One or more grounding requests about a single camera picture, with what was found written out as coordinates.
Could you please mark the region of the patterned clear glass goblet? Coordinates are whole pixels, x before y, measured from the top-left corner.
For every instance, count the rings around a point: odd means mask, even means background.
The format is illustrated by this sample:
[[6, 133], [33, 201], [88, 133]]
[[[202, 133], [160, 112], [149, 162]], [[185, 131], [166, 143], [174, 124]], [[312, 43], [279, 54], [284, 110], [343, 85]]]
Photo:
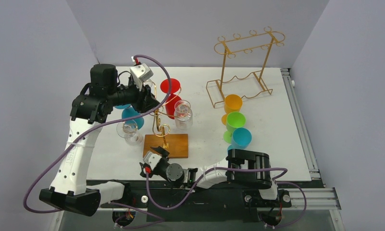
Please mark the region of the patterned clear glass goblet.
[[193, 125], [191, 104], [186, 100], [179, 100], [174, 105], [174, 119], [178, 129], [188, 130]]

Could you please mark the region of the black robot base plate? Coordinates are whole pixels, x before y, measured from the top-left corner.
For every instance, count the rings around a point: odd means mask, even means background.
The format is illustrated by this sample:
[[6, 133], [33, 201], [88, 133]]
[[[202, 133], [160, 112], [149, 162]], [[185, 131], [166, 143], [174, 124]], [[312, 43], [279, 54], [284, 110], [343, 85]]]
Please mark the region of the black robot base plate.
[[257, 222], [263, 218], [279, 221], [282, 210], [292, 206], [287, 190], [279, 189], [277, 198], [265, 200], [257, 189], [237, 188], [221, 183], [210, 189], [189, 189], [151, 181], [147, 194], [145, 182], [125, 183], [124, 196], [102, 208], [113, 209], [113, 219], [126, 226], [137, 215], [146, 215], [147, 222], [217, 222], [240, 220]]

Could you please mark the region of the small clear wine glass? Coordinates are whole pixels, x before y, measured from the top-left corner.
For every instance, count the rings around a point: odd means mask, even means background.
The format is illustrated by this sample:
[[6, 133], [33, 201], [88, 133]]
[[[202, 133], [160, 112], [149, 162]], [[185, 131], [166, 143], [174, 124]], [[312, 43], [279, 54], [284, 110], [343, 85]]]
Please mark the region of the small clear wine glass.
[[119, 122], [116, 126], [116, 132], [129, 145], [139, 146], [143, 142], [143, 136], [140, 134], [135, 120]]

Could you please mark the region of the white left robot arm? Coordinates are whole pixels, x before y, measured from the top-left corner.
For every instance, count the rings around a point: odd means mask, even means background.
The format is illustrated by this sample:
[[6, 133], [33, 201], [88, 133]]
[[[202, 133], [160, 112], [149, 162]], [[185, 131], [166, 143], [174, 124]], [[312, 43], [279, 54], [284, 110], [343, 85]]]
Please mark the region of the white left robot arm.
[[129, 70], [128, 84], [119, 82], [116, 67], [96, 64], [90, 70], [90, 81], [72, 102], [66, 155], [48, 188], [42, 189], [40, 201], [60, 210], [92, 216], [101, 204], [114, 201], [120, 207], [131, 203], [132, 194], [118, 182], [87, 187], [87, 171], [97, 138], [114, 107], [130, 104], [139, 113], [159, 105], [144, 82], [153, 72], [146, 64]]

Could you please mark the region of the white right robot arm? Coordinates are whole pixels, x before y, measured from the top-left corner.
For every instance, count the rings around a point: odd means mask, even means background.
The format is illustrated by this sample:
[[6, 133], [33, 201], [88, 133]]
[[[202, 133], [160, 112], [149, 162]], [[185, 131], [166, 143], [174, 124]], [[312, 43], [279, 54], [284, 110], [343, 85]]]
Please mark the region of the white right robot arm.
[[153, 147], [140, 163], [140, 176], [149, 180], [157, 175], [175, 187], [186, 186], [189, 190], [184, 198], [174, 206], [164, 207], [154, 200], [151, 202], [163, 210], [180, 207], [195, 188], [209, 189], [212, 186], [231, 182], [240, 188], [258, 190], [260, 201], [273, 205], [279, 200], [276, 180], [287, 173], [287, 168], [271, 167], [266, 153], [231, 148], [218, 163], [198, 168], [183, 168], [178, 163], [169, 163], [169, 152], [158, 146]]

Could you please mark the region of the gold spiral rack wooden base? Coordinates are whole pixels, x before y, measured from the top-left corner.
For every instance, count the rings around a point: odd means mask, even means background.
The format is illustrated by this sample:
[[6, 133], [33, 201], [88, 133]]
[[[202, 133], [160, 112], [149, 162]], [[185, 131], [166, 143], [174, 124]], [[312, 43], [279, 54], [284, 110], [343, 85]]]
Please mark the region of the gold spiral rack wooden base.
[[153, 116], [152, 134], [145, 135], [143, 156], [147, 151], [151, 150], [151, 147], [161, 146], [170, 153], [170, 158], [188, 158], [188, 134], [172, 133], [170, 125], [161, 122], [162, 116], [168, 117], [164, 104], [150, 115]]

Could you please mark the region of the red plastic goblet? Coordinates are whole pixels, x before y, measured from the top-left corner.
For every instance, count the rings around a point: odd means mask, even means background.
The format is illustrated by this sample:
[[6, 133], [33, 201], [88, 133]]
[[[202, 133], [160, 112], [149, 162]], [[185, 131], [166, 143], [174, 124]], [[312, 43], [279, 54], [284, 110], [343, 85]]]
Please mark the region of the red plastic goblet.
[[167, 116], [170, 119], [174, 119], [175, 103], [181, 100], [178, 95], [181, 89], [180, 82], [175, 78], [171, 78], [170, 80], [166, 79], [160, 84], [160, 89], [163, 93], [167, 93], [168, 91], [170, 92], [170, 96], [164, 103], [164, 107]]

